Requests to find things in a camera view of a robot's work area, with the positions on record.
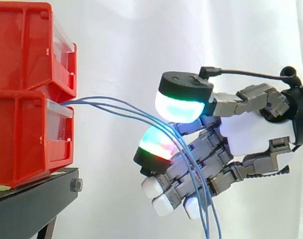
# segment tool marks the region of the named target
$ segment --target red storage bin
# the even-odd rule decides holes
[[[73,162],[72,108],[40,91],[0,91],[0,185],[15,188]]]
[[[58,103],[76,97],[76,45],[50,4],[0,1],[0,90],[40,90]]]

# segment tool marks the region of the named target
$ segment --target screw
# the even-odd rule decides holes
[[[71,192],[81,192],[83,189],[83,179],[73,178],[70,184]]]

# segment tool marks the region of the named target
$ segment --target green light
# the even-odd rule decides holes
[[[141,139],[140,148],[158,157],[170,160],[176,146],[167,135],[159,129],[151,127]]]
[[[196,101],[175,100],[157,92],[155,107],[161,117],[167,121],[192,123],[201,115],[205,104]]]

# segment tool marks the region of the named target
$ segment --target white curtain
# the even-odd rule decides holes
[[[78,44],[78,96],[105,95],[156,114],[165,71],[217,66],[303,79],[303,1],[60,0],[56,17]],[[219,77],[215,91],[263,82]],[[268,81],[279,90],[286,85]],[[201,239],[182,208],[159,218],[132,161],[147,129],[91,107],[76,107],[75,163],[84,190],[58,217],[55,239]],[[214,202],[224,239],[303,239],[303,148],[289,175],[234,184]],[[217,238],[214,225],[212,238]]]

